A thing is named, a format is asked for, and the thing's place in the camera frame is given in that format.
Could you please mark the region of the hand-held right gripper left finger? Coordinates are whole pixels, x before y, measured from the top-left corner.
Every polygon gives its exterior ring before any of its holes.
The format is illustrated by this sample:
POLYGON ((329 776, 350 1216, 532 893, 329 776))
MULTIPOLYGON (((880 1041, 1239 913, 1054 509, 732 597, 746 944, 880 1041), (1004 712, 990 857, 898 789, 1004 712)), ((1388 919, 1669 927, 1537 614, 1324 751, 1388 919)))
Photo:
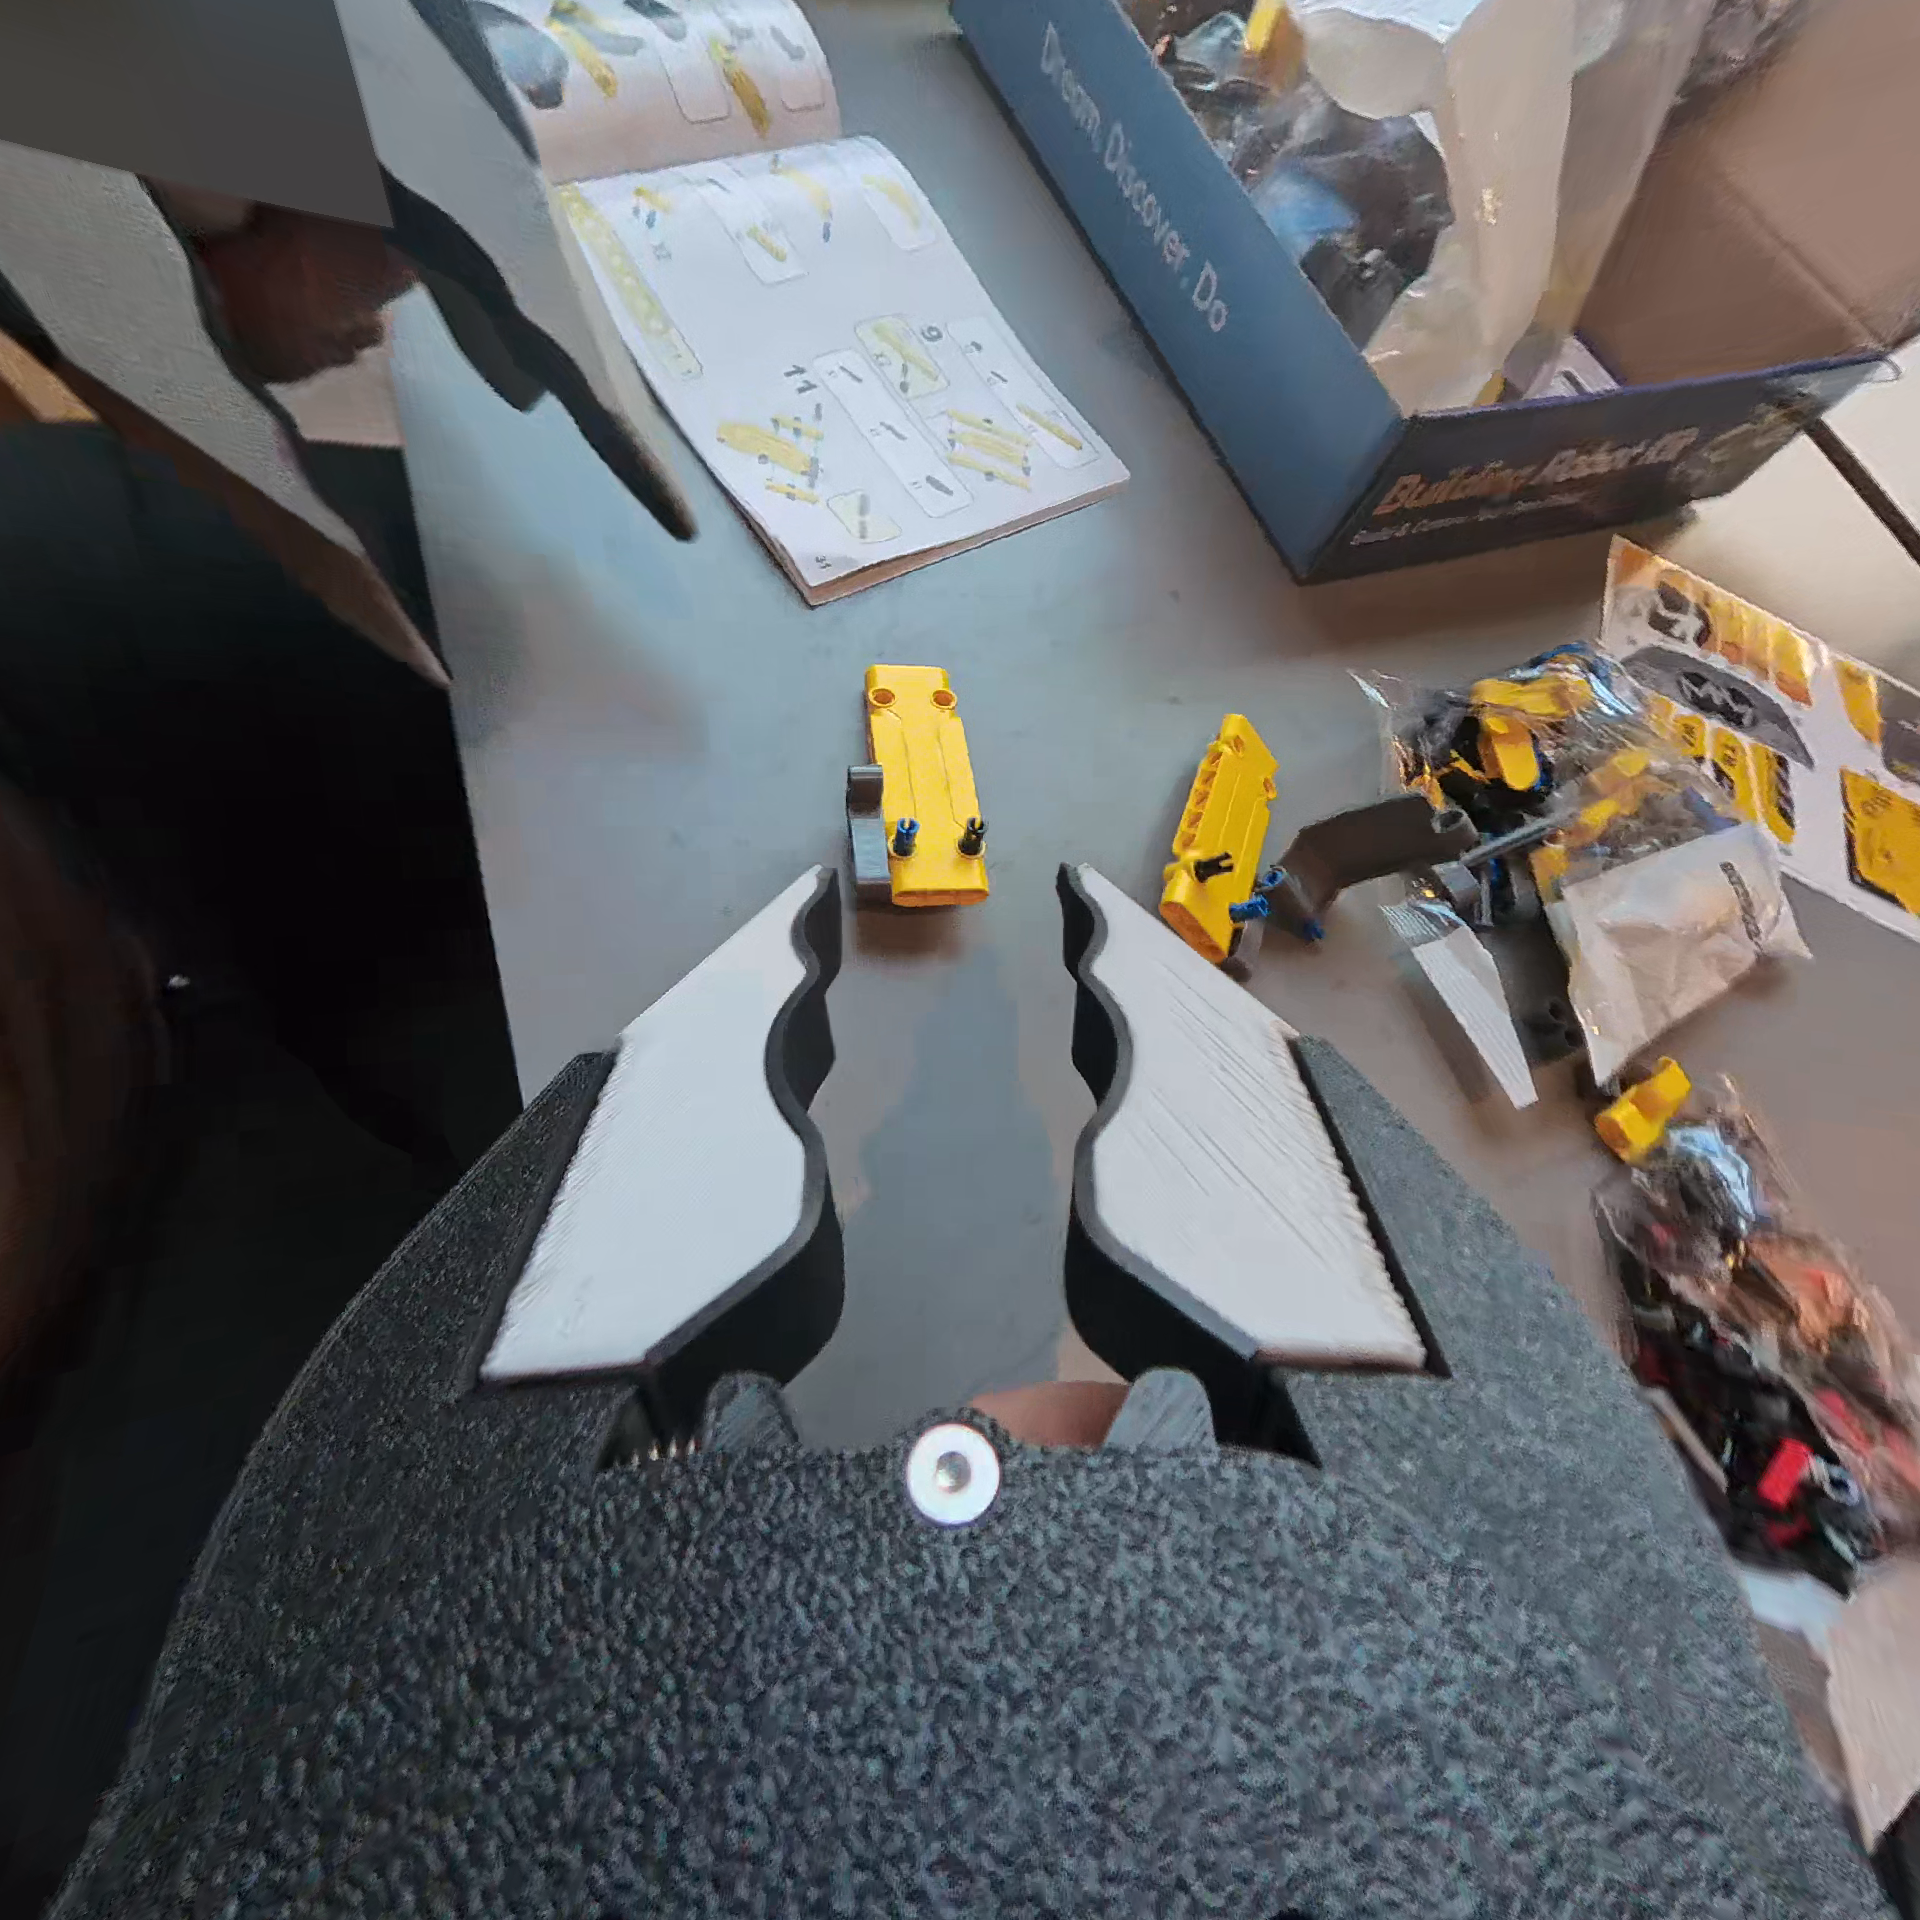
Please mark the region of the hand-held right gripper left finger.
POLYGON ((808 867, 617 1036, 477 1359, 484 1388, 792 1382, 842 1302, 812 1104, 833 1068, 840 886, 808 867))

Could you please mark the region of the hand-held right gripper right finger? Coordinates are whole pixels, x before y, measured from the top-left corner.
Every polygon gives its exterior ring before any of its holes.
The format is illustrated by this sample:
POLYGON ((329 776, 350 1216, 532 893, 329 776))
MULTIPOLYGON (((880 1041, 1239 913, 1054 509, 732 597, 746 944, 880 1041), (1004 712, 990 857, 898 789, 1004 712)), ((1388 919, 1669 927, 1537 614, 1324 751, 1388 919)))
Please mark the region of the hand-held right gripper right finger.
POLYGON ((1295 1373, 1416 1376, 1428 1341, 1298 1032, 1086 862, 1058 868, 1072 1065, 1063 1289, 1122 1381, 1198 1381, 1229 1449, 1310 1453, 1295 1373))

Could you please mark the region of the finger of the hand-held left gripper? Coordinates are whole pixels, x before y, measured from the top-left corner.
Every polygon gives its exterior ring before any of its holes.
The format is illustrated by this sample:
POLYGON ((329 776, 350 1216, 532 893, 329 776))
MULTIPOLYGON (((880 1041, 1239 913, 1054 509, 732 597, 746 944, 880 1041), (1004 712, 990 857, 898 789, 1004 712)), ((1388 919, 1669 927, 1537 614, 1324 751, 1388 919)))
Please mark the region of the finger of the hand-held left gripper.
POLYGON ((655 526, 697 537, 679 478, 648 439, 655 406, 471 6, 340 1, 338 17, 391 245, 466 364, 518 414, 552 400, 655 526))
POLYGON ((231 365, 184 240, 143 182, 7 141, 1 283, 7 335, 215 495, 326 613, 447 686, 350 520, 309 481, 288 415, 231 365))

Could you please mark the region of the yellow panel with curved grey panel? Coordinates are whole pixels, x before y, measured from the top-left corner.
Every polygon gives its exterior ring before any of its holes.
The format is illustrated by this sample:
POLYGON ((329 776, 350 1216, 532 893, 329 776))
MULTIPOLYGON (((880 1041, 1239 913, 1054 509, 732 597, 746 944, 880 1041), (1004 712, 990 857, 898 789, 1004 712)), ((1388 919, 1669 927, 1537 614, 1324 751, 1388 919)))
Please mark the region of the yellow panel with curved grey panel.
POLYGON ((1159 917, 1216 966, 1247 926, 1319 944, 1349 889, 1461 860, 1481 841, 1461 807, 1406 791, 1314 821, 1266 857, 1274 798, 1272 751, 1246 715, 1225 715, 1194 766, 1159 899, 1159 917))

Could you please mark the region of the yellow panel with grey beam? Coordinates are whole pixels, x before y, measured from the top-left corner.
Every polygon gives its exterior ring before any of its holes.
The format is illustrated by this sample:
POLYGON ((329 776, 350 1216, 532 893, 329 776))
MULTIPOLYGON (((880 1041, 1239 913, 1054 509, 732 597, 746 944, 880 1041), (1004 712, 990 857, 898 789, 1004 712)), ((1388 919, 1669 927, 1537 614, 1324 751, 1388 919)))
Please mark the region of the yellow panel with grey beam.
POLYGON ((900 910, 990 895, 988 825, 964 723, 936 665, 872 663, 862 691, 868 757, 847 768, 854 900, 900 910))

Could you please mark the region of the grey desk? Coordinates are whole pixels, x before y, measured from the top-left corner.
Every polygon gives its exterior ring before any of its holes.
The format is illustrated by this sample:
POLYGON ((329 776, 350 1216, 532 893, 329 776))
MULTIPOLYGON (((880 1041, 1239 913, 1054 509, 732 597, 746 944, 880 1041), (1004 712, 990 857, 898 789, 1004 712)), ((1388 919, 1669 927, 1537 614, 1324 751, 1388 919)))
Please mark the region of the grey desk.
POLYGON ((950 665, 994 899, 916 927, 842 908, 818 1101, 847 1302, 776 1439, 572 1465, 487 1568, 420 1601, 425 1701, 511 1729, 500 1808, 582 1790, 637 1913, 1880 1913, 1737 1573, 1621 1359, 1567 1068, 1533 1113, 1385 931, 1255 959, 1310 1036, 1449 1376, 1289 1381, 1294 1452, 998 1444, 969 1527, 908 1502, 935 1401, 1066 1329, 1060 862, 1145 892, 1206 717, 1249 697, 1287 779, 1354 800, 1349 667, 1461 667, 1574 623, 1551 545, 1298 591, 958 37, 832 9, 857 104, 949 197, 1135 476, 1114 497, 805 609, 716 485, 660 540, 552 400, 518 415, 425 294, 394 316, 407 473, 518 1076, 560 1068, 829 860, 857 670, 950 665))

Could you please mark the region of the open instruction booklet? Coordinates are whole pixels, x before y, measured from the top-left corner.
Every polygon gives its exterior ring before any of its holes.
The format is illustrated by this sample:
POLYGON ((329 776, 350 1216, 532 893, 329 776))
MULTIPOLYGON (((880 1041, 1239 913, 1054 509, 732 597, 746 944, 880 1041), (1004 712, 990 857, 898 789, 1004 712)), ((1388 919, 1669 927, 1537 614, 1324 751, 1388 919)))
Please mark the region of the open instruction booklet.
POLYGON ((471 4, 598 304, 812 605, 1120 492, 788 1, 471 4))

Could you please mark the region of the small yellow connector piece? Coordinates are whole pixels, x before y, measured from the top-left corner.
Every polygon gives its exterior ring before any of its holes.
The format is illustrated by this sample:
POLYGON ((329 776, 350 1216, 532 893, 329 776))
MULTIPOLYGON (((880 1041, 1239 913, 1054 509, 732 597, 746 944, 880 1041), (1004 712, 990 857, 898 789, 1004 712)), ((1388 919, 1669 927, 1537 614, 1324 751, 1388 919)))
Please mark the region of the small yellow connector piece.
POLYGON ((1689 1071, 1672 1055, 1663 1055, 1596 1113, 1592 1132, 1616 1160, 1639 1165, 1661 1145, 1690 1092, 1689 1071))

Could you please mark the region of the small clear bag yellow parts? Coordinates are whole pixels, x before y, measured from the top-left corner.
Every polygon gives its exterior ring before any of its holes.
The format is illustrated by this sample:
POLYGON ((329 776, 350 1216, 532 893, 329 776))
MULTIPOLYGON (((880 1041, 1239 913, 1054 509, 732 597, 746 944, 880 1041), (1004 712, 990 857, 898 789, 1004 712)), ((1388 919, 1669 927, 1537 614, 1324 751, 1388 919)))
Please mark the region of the small clear bag yellow parts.
POLYGON ((1489 678, 1366 678, 1388 796, 1468 846, 1422 854, 1389 926, 1516 1107, 1540 1065, 1598 1086, 1759 977, 1810 959, 1785 862, 1700 723, 1588 645, 1489 678))

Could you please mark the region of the person's black trousers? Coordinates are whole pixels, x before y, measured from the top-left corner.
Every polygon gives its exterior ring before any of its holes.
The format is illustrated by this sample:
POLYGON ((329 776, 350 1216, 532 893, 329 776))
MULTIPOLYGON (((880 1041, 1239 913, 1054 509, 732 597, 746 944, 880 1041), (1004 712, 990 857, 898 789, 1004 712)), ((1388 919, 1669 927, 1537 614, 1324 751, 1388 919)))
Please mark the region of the person's black trousers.
POLYGON ((152 974, 90 1281, 4 1397, 1 1888, 39 1916, 309 1352, 521 1111, 447 697, 101 424, 9 423, 4 781, 152 974))

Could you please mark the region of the clear bag black red parts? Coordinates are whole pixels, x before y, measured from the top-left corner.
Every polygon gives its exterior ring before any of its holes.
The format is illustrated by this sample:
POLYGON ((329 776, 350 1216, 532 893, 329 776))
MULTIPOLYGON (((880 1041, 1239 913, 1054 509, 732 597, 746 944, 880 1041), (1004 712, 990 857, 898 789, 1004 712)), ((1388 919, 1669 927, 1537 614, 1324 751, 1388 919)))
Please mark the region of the clear bag black red parts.
POLYGON ((1629 1368, 1729 1555, 1852 1598, 1914 1550, 1914 1341, 1807 1213, 1727 1079, 1592 1197, 1629 1368))

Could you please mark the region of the sticker sheet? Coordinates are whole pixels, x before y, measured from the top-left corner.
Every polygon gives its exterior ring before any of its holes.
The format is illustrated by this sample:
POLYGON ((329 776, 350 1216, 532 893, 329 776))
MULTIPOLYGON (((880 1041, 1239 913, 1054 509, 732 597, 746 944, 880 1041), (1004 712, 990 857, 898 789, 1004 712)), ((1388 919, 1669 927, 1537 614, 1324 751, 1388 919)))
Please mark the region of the sticker sheet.
POLYGON ((1918 693, 1616 537, 1600 649, 1782 871, 1918 940, 1918 693))

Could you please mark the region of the large clear bag of parts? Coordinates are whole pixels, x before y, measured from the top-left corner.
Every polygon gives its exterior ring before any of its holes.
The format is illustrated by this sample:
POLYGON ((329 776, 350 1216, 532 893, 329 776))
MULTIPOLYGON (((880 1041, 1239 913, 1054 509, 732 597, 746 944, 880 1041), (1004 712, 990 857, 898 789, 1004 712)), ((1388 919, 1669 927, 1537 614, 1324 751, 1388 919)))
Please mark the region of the large clear bag of parts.
POLYGON ((1285 1, 1122 1, 1209 150, 1354 347, 1425 276, 1450 224, 1446 167, 1412 113, 1336 103, 1285 1))

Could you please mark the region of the crumpled clear plastic bag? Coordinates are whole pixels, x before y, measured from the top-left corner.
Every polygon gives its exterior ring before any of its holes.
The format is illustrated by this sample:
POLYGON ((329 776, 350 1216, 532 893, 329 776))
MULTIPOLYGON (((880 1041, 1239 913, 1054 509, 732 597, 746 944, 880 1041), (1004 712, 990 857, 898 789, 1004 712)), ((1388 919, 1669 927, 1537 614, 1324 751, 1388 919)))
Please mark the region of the crumpled clear plastic bag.
POLYGON ((1406 417, 1468 408, 1573 328, 1708 4, 1298 4, 1329 103, 1408 116, 1446 175, 1428 267, 1361 355, 1406 417))

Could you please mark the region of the brown cardboard box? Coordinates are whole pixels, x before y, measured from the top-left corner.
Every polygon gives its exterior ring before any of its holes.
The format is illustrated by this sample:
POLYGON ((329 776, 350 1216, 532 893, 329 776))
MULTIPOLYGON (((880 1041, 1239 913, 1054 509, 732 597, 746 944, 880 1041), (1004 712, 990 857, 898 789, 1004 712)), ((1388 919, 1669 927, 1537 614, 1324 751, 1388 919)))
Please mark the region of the brown cardboard box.
POLYGON ((1580 313, 1621 384, 1904 347, 1918 313, 1918 4, 1799 4, 1678 108, 1580 313))

